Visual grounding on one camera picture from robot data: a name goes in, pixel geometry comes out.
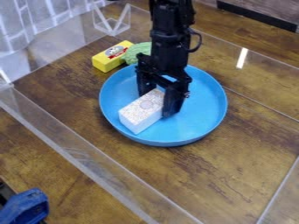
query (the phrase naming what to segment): yellow box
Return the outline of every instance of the yellow box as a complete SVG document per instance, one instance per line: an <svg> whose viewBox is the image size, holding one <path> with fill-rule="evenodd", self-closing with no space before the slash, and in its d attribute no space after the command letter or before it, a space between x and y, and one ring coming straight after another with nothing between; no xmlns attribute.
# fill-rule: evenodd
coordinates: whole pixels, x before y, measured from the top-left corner
<svg viewBox="0 0 299 224"><path fill-rule="evenodd" d="M132 43L127 40L111 46L104 52L92 56L92 66L106 73L125 61L121 59Z"/></svg>

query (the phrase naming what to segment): wooden table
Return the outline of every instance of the wooden table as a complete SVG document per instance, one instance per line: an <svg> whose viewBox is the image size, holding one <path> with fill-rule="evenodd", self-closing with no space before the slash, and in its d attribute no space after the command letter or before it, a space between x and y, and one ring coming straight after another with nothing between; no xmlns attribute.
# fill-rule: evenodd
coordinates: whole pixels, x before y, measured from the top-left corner
<svg viewBox="0 0 299 224"><path fill-rule="evenodd" d="M248 42L297 66L297 52L276 55L273 40L259 36L260 27L279 33L281 51L285 46L297 48L295 34L263 24L248 31L253 21L199 4L196 9L204 15L207 23L197 26L205 32L239 44ZM215 18L231 24L221 26ZM245 21L247 27L236 21ZM191 64L199 63L225 87L228 113L219 128L183 147L156 148L131 141L98 110L100 87L119 68L101 73L90 56L120 42L117 38L104 37L84 46L21 78L14 88L204 223L255 223L297 156L297 73L281 70L273 75L276 61L255 54L248 70L237 72L229 64L233 48L223 52L223 42L207 41L217 47L203 46ZM0 174L17 192L36 186L45 191L48 223L144 223L2 110L0 142Z"/></svg>

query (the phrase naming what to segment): white sponge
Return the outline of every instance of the white sponge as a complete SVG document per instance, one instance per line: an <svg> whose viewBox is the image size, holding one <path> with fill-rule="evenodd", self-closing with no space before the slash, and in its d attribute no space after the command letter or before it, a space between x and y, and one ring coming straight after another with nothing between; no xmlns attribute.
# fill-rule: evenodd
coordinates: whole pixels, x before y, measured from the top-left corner
<svg viewBox="0 0 299 224"><path fill-rule="evenodd" d="M155 88L117 111L119 120L137 134L163 117L163 106L164 92Z"/></svg>

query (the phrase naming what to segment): blue bowl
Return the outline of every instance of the blue bowl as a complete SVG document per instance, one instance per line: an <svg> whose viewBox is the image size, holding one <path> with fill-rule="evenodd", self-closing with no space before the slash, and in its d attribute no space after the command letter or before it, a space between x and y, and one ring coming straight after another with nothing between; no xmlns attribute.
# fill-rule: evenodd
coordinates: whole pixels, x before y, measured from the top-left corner
<svg viewBox="0 0 299 224"><path fill-rule="evenodd" d="M119 70L104 83L98 93L100 109L116 130L133 141L152 146L179 146L205 137L220 125L228 109L225 92L217 81L199 68L187 66L185 72L192 77L191 97L184 100L181 111L160 119L137 135L117 117L117 111L139 98L136 65Z"/></svg>

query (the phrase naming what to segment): blue object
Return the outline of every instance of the blue object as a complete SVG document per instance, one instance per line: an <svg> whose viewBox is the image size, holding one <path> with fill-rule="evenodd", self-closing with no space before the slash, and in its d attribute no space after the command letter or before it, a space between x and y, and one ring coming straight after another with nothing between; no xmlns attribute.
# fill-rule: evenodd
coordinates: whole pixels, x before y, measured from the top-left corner
<svg viewBox="0 0 299 224"><path fill-rule="evenodd" d="M1 224L36 224L49 213L48 198L33 188L10 197L0 211Z"/></svg>
<svg viewBox="0 0 299 224"><path fill-rule="evenodd" d="M201 139L220 125L228 109L225 92L217 81L199 68L187 66L185 72L192 77L191 97L185 99L181 111L160 119L137 135L117 117L117 111L139 98L136 65L124 67L104 83L98 93L100 109L117 131L133 141L152 146L179 146Z"/></svg>

